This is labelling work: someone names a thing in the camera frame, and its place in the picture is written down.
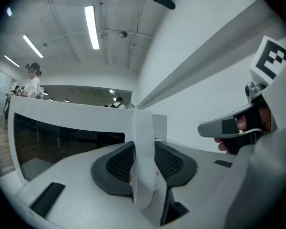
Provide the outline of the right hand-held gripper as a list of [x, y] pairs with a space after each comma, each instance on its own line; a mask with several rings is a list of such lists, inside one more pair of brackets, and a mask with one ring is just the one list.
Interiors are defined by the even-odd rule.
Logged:
[[202, 137], [220, 139], [233, 155], [266, 133], [286, 129], [286, 45], [264, 36], [249, 71], [248, 103], [197, 128]]

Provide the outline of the person's right hand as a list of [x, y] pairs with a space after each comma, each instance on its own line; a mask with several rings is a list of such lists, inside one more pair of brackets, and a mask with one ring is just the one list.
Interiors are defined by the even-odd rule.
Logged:
[[[259, 107], [258, 111], [259, 111], [262, 130], [264, 133], [269, 133], [271, 131], [271, 126], [272, 126], [271, 111], [267, 105]], [[238, 118], [237, 127], [239, 130], [247, 129], [246, 117], [244, 115]], [[218, 143], [218, 149], [220, 151], [225, 151], [227, 154], [230, 153], [221, 139], [215, 138], [214, 141]]]

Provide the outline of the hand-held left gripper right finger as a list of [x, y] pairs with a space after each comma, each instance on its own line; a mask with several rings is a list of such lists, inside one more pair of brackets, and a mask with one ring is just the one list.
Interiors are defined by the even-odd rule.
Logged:
[[225, 216], [214, 214], [212, 194], [236, 158], [164, 141], [155, 141], [154, 161], [165, 181], [160, 228], [224, 229]]

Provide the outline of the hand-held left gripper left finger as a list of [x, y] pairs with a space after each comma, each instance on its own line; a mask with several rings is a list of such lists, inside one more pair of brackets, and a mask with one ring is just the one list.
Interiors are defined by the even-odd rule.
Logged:
[[15, 210], [36, 229], [152, 229], [133, 202], [133, 142], [67, 157], [28, 182]]

